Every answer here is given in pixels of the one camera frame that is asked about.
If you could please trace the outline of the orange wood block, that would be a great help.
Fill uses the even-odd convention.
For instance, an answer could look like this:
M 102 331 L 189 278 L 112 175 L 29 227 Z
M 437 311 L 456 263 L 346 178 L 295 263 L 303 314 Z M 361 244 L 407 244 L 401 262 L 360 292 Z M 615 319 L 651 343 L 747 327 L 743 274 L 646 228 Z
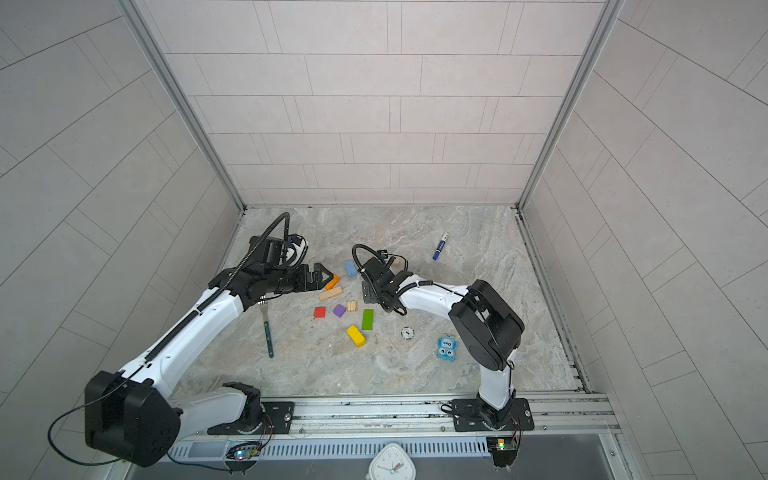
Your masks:
M 340 282 L 340 276 L 334 275 L 333 278 L 330 280 L 330 282 L 325 285 L 324 289 L 332 290 L 338 285 L 339 282 Z

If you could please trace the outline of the green wood block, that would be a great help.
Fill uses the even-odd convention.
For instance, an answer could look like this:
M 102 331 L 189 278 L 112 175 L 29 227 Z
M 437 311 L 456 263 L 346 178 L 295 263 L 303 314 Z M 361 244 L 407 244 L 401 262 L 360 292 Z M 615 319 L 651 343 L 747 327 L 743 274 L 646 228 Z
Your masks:
M 374 323 L 374 311 L 372 309 L 365 309 L 362 316 L 362 329 L 364 331 L 371 331 Z

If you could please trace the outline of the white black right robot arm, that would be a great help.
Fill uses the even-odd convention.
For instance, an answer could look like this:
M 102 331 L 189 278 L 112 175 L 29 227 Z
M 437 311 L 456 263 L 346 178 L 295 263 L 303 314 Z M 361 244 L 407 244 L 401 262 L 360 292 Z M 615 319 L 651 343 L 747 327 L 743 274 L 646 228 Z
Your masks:
M 469 286 L 445 285 L 409 271 L 394 273 L 390 261 L 357 263 L 363 285 L 385 311 L 406 315 L 420 310 L 451 321 L 466 351 L 480 365 L 477 396 L 455 399 L 441 409 L 458 431 L 531 431 L 525 399 L 513 386 L 515 356 L 525 326 L 496 290 L 484 280 Z

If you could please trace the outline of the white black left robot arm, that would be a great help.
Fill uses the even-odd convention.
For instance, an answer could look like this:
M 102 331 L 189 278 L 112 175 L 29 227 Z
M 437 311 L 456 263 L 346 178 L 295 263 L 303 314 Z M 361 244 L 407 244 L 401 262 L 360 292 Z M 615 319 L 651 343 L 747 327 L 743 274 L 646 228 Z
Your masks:
M 88 447 L 149 467 L 177 440 L 195 433 L 269 435 L 274 430 L 258 388 L 242 382 L 170 402 L 176 384 L 208 344 L 265 298 L 323 289 L 334 278 L 322 264 L 229 268 L 208 284 L 198 304 L 120 370 L 98 372 L 84 390 Z

